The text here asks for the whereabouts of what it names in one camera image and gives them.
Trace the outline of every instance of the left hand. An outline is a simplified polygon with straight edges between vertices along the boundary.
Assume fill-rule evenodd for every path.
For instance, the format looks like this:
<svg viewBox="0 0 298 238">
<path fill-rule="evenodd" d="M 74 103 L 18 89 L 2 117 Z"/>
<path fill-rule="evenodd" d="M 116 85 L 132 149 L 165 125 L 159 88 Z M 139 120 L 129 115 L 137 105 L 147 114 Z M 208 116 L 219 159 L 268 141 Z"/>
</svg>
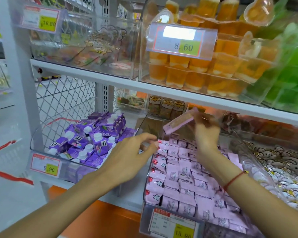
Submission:
<svg viewBox="0 0 298 238">
<path fill-rule="evenodd" d="M 96 173 L 106 173 L 107 177 L 114 181 L 115 186 L 131 180 L 157 151 L 158 141 L 156 140 L 157 137 L 149 133 L 123 139 L 113 148 Z M 149 147 L 145 147 L 143 142 L 149 143 Z"/>
</svg>

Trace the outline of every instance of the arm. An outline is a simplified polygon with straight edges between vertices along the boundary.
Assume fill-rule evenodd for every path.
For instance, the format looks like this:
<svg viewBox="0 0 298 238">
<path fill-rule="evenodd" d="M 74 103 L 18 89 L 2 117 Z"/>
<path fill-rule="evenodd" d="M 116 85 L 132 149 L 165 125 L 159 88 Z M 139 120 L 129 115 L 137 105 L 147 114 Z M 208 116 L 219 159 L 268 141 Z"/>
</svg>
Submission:
<svg viewBox="0 0 298 238">
<path fill-rule="evenodd" d="M 198 161 L 223 187 L 241 170 L 217 149 L 220 128 L 212 117 L 195 116 Z M 250 217 L 266 237 L 297 237 L 298 211 L 243 174 L 227 189 L 227 193 Z"/>
<path fill-rule="evenodd" d="M 143 133 L 125 138 L 102 167 L 83 177 L 67 192 L 0 233 L 0 238 L 58 237 L 94 201 L 117 185 L 131 180 L 157 150 L 156 136 Z M 146 149 L 143 142 L 151 145 Z M 145 150 L 138 154 L 139 148 Z"/>
</svg>

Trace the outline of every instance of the white bottle cap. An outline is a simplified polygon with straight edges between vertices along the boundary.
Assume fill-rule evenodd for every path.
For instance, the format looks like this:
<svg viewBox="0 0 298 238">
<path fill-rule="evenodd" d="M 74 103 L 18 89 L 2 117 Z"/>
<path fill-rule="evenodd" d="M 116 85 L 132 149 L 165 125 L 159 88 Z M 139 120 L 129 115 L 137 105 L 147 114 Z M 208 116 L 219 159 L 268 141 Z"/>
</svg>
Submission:
<svg viewBox="0 0 298 238">
<path fill-rule="evenodd" d="M 108 138 L 108 143 L 110 143 L 110 144 L 114 144 L 114 143 L 115 143 L 115 137 L 114 137 L 114 136 L 110 136 L 110 137 Z"/>
<path fill-rule="evenodd" d="M 113 118 L 108 118 L 107 123 L 108 124 L 114 124 L 115 120 Z"/>
<path fill-rule="evenodd" d="M 103 139 L 102 133 L 95 133 L 94 134 L 94 140 L 95 142 L 100 141 Z"/>
<path fill-rule="evenodd" d="M 81 152 L 78 153 L 78 158 L 80 160 L 86 160 L 87 159 L 87 151 L 86 150 L 82 150 Z"/>
<path fill-rule="evenodd" d="M 80 160 L 79 159 L 72 159 L 71 161 L 75 162 L 75 163 L 79 163 Z"/>
<path fill-rule="evenodd" d="M 51 154 L 51 155 L 56 155 L 57 154 L 57 149 L 56 148 L 50 148 L 48 153 Z"/>
<path fill-rule="evenodd" d="M 64 137 L 67 138 L 68 140 L 71 140 L 75 136 L 75 133 L 73 131 L 67 131 L 64 134 Z"/>
<path fill-rule="evenodd" d="M 94 149 L 94 147 L 93 147 L 92 144 L 87 144 L 87 145 L 85 146 L 85 150 L 86 150 L 87 153 L 92 152 L 93 149 Z"/>
<path fill-rule="evenodd" d="M 84 131 L 84 133 L 85 133 L 85 134 L 87 134 L 87 135 L 88 135 L 88 134 L 89 134 L 91 131 L 93 131 L 93 130 L 91 129 L 91 127 L 89 127 L 89 126 L 86 126 L 86 127 L 84 128 L 84 130 L 83 130 L 83 131 Z"/>
<path fill-rule="evenodd" d="M 117 114 L 115 114 L 115 113 L 113 113 L 113 114 L 111 115 L 111 117 L 112 117 L 113 119 L 118 119 L 118 116 L 117 116 Z"/>
</svg>

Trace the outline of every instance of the yellow price sticker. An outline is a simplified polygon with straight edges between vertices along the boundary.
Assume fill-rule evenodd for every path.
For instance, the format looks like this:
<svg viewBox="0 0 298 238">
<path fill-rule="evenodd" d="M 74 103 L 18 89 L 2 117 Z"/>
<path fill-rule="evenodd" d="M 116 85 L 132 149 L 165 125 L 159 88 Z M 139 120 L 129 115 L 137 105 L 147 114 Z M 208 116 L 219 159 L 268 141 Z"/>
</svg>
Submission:
<svg viewBox="0 0 298 238">
<path fill-rule="evenodd" d="M 173 238 L 193 238 L 194 229 L 176 224 Z"/>
<path fill-rule="evenodd" d="M 47 164 L 45 172 L 49 175 L 57 176 L 58 167 L 53 164 Z"/>
<path fill-rule="evenodd" d="M 201 41 L 181 40 L 179 46 L 179 53 L 198 56 Z"/>
<path fill-rule="evenodd" d="M 61 34 L 61 39 L 62 39 L 62 43 L 68 44 L 69 40 L 71 39 L 71 36 L 69 34 L 62 33 Z"/>
<path fill-rule="evenodd" d="M 39 28 L 41 30 L 55 32 L 56 17 L 41 16 Z"/>
</svg>

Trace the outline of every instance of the hand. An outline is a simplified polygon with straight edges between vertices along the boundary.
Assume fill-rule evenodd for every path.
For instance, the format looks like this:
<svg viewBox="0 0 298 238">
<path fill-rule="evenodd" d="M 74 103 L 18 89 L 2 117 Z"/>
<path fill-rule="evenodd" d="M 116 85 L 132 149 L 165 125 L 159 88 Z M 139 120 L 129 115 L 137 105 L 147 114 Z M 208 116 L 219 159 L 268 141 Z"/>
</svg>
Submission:
<svg viewBox="0 0 298 238">
<path fill-rule="evenodd" d="M 217 143 L 220 135 L 220 125 L 217 120 L 210 114 L 195 113 L 195 141 L 198 147 L 198 158 L 203 158 L 210 153 L 210 151 L 218 150 Z"/>
<path fill-rule="evenodd" d="M 107 177 L 115 183 L 115 186 L 131 180 L 157 151 L 158 141 L 156 140 L 157 137 L 149 133 L 123 139 L 113 148 L 96 173 L 106 173 Z M 143 142 L 149 143 L 149 147 L 145 147 Z"/>
</svg>

